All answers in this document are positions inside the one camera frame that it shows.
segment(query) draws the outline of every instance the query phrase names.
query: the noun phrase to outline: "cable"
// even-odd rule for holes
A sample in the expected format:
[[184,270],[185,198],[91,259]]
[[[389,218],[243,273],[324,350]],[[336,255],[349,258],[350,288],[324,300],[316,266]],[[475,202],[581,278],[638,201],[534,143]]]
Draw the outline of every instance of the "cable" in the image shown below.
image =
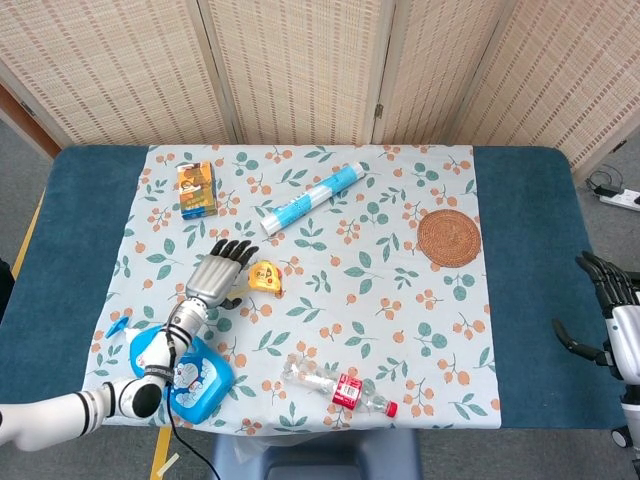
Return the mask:
[[215,467],[213,466],[213,464],[207,460],[201,453],[199,453],[195,448],[193,448],[191,445],[189,445],[185,440],[183,440],[180,435],[178,435],[178,430],[176,430],[176,424],[173,421],[173,414],[171,413],[171,405],[170,405],[170,401],[169,399],[171,398],[171,385],[167,386],[167,413],[169,414],[169,421],[171,422],[171,431],[173,432],[173,435],[176,437],[176,439],[185,447],[187,447],[189,450],[191,450],[192,453],[194,453],[196,455],[196,457],[198,457],[200,460],[202,460],[204,463],[206,463],[209,468],[211,469],[211,471],[213,472],[213,474],[216,476],[216,478],[218,480],[220,480],[220,475],[218,475],[218,472],[216,471]]
[[[167,347],[169,347],[169,368],[171,370],[173,370],[173,368],[175,367],[175,362],[176,362],[176,347],[173,343],[173,337],[171,335],[169,326],[171,325],[171,318],[173,318],[173,312],[178,308],[178,306],[176,305],[176,307],[174,307],[173,311],[171,312],[171,314],[169,315],[169,318],[167,319],[167,323],[166,323],[166,329],[165,329],[165,337],[167,338]],[[173,414],[171,413],[171,383],[167,382],[167,414],[169,415],[169,421],[171,422],[171,431],[173,432],[173,435],[176,437],[176,439],[185,447],[187,447],[193,454],[195,454],[196,457],[198,457],[200,460],[202,460],[204,463],[207,464],[207,466],[211,469],[211,471],[213,472],[213,474],[216,476],[216,478],[218,480],[220,480],[220,475],[218,475],[218,472],[216,471],[215,467],[213,466],[213,464],[207,460],[200,452],[198,452],[195,448],[193,448],[191,445],[189,445],[185,440],[183,440],[180,435],[178,435],[178,430],[176,429],[176,424],[173,421]]]
[[[614,166],[609,165],[608,163],[603,163],[602,166],[610,170],[613,170],[618,174],[618,176],[620,177],[620,181],[618,182],[617,188],[621,189],[624,183],[624,177],[622,173],[620,173],[620,170],[618,170]],[[594,178],[597,177],[598,175],[605,177],[606,182],[597,183],[596,181],[594,181]],[[611,174],[606,170],[600,170],[600,169],[594,170],[593,172],[591,172],[591,175],[587,177],[587,179],[585,180],[585,183],[587,184],[587,187],[591,191],[595,190],[597,187],[600,187],[600,186],[614,186],[613,177],[611,176]]]
[[618,186],[622,187],[622,183],[624,182],[624,177],[620,173],[620,170],[618,170],[616,167],[614,167],[612,165],[609,165],[608,163],[603,163],[602,166],[610,168],[611,170],[613,170],[614,172],[616,172],[618,174],[618,176],[620,177],[620,184]]

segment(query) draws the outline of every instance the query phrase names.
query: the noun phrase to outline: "round woven coaster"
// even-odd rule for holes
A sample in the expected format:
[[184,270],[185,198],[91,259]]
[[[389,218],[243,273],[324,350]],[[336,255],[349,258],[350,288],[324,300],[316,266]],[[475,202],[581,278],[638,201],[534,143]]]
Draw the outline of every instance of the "round woven coaster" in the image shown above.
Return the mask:
[[480,231],[463,213],[437,210],[420,220],[418,245],[432,262],[443,267],[462,267],[480,252]]

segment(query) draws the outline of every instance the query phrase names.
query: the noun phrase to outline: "white robotic arm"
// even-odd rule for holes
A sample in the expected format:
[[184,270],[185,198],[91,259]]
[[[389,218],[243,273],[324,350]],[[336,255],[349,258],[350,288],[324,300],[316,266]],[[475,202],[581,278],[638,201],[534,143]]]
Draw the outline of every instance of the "white robotic arm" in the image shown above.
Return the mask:
[[640,479],[640,273],[625,272],[589,252],[582,252],[576,262],[593,282],[607,339],[600,350],[571,338],[557,319],[553,328],[570,352],[609,367],[611,374],[626,384],[621,403],[627,425],[614,428],[611,435],[621,447],[634,445],[636,459],[632,463]]
[[226,298],[233,282],[258,247],[250,241],[220,240],[187,282],[187,299],[170,314],[167,324],[142,353],[142,378],[106,382],[96,390],[71,393],[41,402],[0,405],[0,445],[13,441],[35,451],[96,430],[107,417],[147,418],[162,402],[173,381],[173,368],[189,349],[204,323],[207,309],[234,308],[240,299]]

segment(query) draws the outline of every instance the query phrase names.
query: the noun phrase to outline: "gray carpet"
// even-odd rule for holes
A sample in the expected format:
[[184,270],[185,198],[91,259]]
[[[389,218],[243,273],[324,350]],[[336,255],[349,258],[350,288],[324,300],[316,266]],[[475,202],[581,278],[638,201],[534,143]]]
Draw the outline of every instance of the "gray carpet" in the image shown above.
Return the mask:
[[13,266],[51,169],[0,121],[0,258]]
[[[607,162],[621,171],[625,184],[640,190],[640,136]],[[0,124],[0,168],[0,257],[13,263],[49,165]],[[632,240],[640,233],[640,214],[601,204],[582,187],[578,195],[595,252],[625,269],[640,270],[640,244]],[[209,434],[186,431],[183,435],[200,451],[211,451]],[[0,478],[144,479],[149,477],[155,440],[152,429],[105,427],[36,453],[5,445],[0,447]],[[607,431],[424,431],[421,442],[424,478],[430,480],[636,478],[632,453],[616,447]],[[169,455],[177,451],[180,460],[165,478],[209,478],[206,467],[175,440],[170,450]]]

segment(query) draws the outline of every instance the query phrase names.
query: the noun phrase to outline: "blue poster tube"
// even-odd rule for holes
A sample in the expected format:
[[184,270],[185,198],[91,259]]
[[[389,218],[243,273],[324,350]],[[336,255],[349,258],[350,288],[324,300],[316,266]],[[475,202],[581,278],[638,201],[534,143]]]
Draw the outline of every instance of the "blue poster tube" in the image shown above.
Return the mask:
[[329,178],[317,183],[311,190],[298,195],[286,205],[274,208],[260,222],[267,235],[273,235],[287,225],[306,215],[312,209],[349,187],[362,177],[364,168],[359,162],[347,165]]

